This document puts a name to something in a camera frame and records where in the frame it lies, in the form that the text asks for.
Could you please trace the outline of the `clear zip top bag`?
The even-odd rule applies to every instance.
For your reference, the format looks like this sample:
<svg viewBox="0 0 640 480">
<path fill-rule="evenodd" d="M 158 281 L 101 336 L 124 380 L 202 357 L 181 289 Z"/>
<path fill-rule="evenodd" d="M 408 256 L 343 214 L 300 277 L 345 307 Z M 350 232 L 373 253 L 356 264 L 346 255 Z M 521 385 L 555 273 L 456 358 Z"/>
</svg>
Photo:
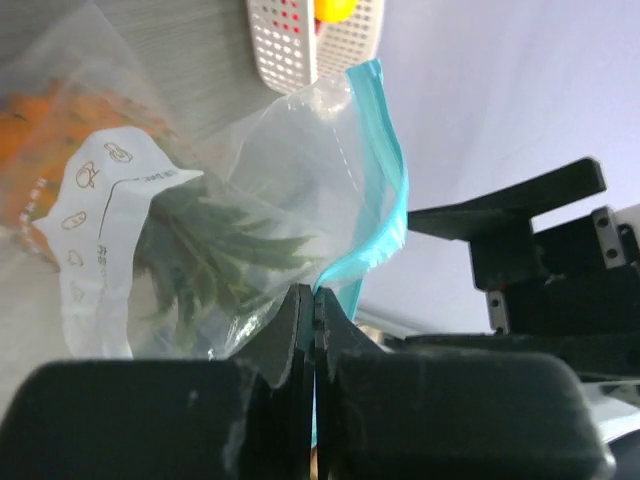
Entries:
<svg viewBox="0 0 640 480">
<path fill-rule="evenodd" d="M 335 291 L 407 235 L 382 65 L 191 140 L 96 5 L 1 66 L 1 402 L 56 360 L 222 360 L 296 283 Z"/>
</svg>

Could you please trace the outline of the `yellow toy lemon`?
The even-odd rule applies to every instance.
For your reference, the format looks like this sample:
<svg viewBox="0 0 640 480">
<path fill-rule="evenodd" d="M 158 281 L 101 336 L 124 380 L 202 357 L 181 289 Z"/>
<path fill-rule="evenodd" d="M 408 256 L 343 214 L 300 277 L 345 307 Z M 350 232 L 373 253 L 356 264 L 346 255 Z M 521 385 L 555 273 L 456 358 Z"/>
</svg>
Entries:
<svg viewBox="0 0 640 480">
<path fill-rule="evenodd" d="M 355 11 L 357 0 L 315 0 L 314 18 L 323 23 L 340 23 Z"/>
</svg>

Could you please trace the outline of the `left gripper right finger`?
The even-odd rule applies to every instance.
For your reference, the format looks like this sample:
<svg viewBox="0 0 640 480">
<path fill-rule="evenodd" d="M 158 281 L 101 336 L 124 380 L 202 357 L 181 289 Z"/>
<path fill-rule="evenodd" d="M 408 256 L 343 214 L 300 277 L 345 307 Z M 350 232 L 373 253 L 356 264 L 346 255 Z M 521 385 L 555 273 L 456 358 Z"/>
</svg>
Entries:
<svg viewBox="0 0 640 480">
<path fill-rule="evenodd" d="M 609 479 L 576 375 L 545 354 L 387 353 L 314 296 L 322 479 Z"/>
</svg>

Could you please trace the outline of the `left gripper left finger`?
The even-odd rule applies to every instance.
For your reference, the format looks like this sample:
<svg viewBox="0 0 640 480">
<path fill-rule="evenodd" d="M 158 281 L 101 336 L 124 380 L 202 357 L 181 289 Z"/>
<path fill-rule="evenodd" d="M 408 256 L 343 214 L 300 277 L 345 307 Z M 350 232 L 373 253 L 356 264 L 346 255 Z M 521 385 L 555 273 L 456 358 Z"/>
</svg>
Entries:
<svg viewBox="0 0 640 480">
<path fill-rule="evenodd" d="M 306 479 L 313 295 L 225 360 L 56 361 L 1 424 L 5 479 Z"/>
</svg>

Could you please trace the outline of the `toy pineapple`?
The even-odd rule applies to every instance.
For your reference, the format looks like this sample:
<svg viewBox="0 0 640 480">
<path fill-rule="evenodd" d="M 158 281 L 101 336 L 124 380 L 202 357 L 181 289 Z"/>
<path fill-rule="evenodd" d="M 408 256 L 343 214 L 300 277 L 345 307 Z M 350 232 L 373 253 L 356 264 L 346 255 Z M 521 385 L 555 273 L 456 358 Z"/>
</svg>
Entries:
<svg viewBox="0 0 640 480">
<path fill-rule="evenodd" d="M 144 104 L 62 79 L 1 104 L 1 223 L 59 275 L 63 336 L 76 357 L 127 358 L 129 297 L 147 278 L 152 314 L 177 315 L 190 350 L 206 315 L 254 316 L 315 262 L 310 237 L 241 206 Z"/>
</svg>

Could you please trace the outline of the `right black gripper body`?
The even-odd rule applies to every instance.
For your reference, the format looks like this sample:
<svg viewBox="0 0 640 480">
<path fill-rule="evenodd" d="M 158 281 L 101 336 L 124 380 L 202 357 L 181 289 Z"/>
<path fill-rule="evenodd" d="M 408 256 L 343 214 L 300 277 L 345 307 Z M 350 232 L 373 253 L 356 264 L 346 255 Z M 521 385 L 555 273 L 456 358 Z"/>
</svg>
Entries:
<svg viewBox="0 0 640 480">
<path fill-rule="evenodd" d="M 410 336 L 391 347 L 540 352 L 584 380 L 637 379 L 637 210 L 602 207 L 543 231 L 532 226 L 536 216 L 605 188 L 599 162 L 585 157 L 465 202 L 411 211 L 411 231 L 468 244 L 492 330 Z"/>
</svg>

